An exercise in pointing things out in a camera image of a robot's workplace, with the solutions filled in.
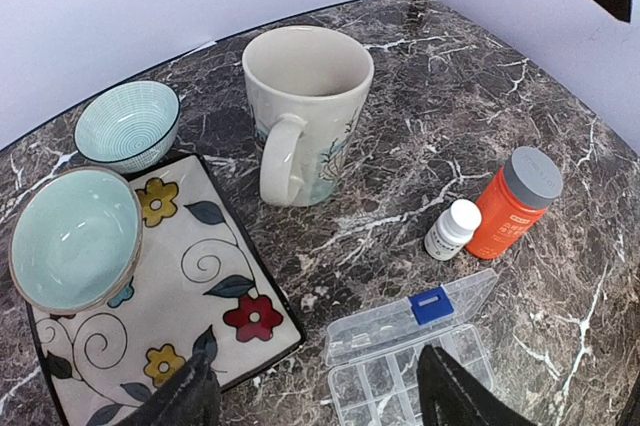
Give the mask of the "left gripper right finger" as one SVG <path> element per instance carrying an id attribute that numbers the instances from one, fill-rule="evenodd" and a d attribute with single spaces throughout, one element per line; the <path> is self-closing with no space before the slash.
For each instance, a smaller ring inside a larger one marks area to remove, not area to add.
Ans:
<path id="1" fill-rule="evenodd" d="M 441 347 L 422 349 L 417 382 L 423 425 L 532 425 Z"/>

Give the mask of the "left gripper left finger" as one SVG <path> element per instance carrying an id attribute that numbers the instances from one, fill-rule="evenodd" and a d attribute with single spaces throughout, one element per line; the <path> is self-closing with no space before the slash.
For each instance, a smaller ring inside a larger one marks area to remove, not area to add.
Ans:
<path id="1" fill-rule="evenodd" d="M 207 354 L 197 351 L 118 425 L 219 425 L 221 387 Z"/>

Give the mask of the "clear plastic pill organizer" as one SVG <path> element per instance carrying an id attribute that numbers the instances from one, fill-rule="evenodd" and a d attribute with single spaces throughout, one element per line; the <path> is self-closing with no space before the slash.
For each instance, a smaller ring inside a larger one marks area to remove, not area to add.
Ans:
<path id="1" fill-rule="evenodd" d="M 418 358 L 441 347 L 488 390 L 489 354 L 471 318 L 498 280 L 486 268 L 422 293 L 332 322 L 325 363 L 342 425 L 418 425 Z"/>

